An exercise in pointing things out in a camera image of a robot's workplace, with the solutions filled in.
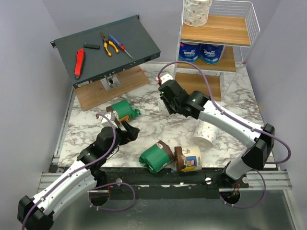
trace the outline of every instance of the blue packaging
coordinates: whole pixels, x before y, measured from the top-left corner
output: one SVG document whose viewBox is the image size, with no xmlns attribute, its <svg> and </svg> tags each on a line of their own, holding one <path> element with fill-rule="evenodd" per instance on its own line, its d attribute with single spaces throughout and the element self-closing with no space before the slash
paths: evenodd
<svg viewBox="0 0 307 230">
<path fill-rule="evenodd" d="M 220 61 L 225 46 L 202 44 L 201 59 L 207 64 L 216 64 Z"/>
<path fill-rule="evenodd" d="M 201 44 L 180 42 L 179 59 L 187 62 L 195 62 L 201 53 Z"/>
</svg>

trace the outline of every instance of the gray metal box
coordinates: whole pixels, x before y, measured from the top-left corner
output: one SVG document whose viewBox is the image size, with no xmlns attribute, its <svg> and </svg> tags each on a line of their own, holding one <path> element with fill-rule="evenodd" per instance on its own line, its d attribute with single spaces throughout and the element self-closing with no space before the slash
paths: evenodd
<svg viewBox="0 0 307 230">
<path fill-rule="evenodd" d="M 116 53 L 115 49 L 110 45 L 108 45 L 108 48 L 112 56 L 109 57 L 104 51 L 101 32 L 105 36 L 114 35 L 133 56 L 133 59 L 122 50 Z M 80 79 L 76 80 L 74 75 L 76 52 L 83 48 L 84 43 L 98 44 L 100 49 L 84 48 L 83 70 Z M 75 88 L 160 57 L 160 49 L 141 24 L 138 15 L 62 37 L 52 41 L 51 44 L 54 48 L 58 48 L 66 71 Z"/>
</svg>

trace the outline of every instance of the white wire basket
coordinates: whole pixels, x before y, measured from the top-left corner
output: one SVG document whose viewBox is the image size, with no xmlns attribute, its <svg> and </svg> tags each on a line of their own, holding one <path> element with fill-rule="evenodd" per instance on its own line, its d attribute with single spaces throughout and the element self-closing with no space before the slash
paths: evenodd
<svg viewBox="0 0 307 230">
<path fill-rule="evenodd" d="M 235 65 L 236 65 L 236 68 L 239 68 L 240 66 L 242 66 L 244 62 L 244 58 L 245 58 L 242 56 L 242 48 L 250 49 L 250 47 L 255 43 L 260 33 L 260 27 L 259 27 L 259 23 L 258 23 L 258 19 L 255 13 L 253 3 L 250 1 L 213 0 L 212 5 L 209 10 L 209 15 L 238 17 L 238 18 L 245 19 L 248 36 L 250 40 L 250 46 L 232 45 L 233 52 L 234 52 L 234 58 L 235 58 Z M 181 28 L 179 31 L 179 40 L 178 40 L 178 46 L 177 46 L 177 60 L 178 60 L 179 47 L 180 47 L 180 42 L 181 42 L 181 32 L 182 32 L 182 26 L 183 26 L 183 11 L 182 11 L 181 19 L 182 19 Z M 197 70 L 195 69 L 177 68 L 176 66 L 174 70 L 174 75 L 176 75 L 177 72 L 197 74 Z M 203 72 L 211 76 L 220 76 L 221 96 L 223 97 L 227 91 L 226 89 L 229 87 L 227 85 L 224 85 L 223 72 L 228 72 L 228 71 L 204 69 Z"/>
</svg>

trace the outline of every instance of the cardboard base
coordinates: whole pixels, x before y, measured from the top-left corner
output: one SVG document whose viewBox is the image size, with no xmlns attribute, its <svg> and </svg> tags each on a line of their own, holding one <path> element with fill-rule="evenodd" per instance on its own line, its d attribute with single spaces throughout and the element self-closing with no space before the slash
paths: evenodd
<svg viewBox="0 0 307 230">
<path fill-rule="evenodd" d="M 74 89 L 83 111 L 119 97 L 149 83 L 149 79 L 139 67 L 133 67 L 117 74 L 120 86 L 106 91 L 100 80 Z"/>
</svg>

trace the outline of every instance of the screwdriver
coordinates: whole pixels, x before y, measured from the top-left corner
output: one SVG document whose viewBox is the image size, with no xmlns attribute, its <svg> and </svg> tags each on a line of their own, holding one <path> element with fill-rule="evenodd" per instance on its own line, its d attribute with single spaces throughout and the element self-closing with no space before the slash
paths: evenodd
<svg viewBox="0 0 307 230">
<path fill-rule="evenodd" d="M 114 42 L 121 50 L 125 51 L 132 59 L 133 57 L 126 51 L 126 48 L 113 35 L 109 34 L 109 39 Z"/>
</svg>

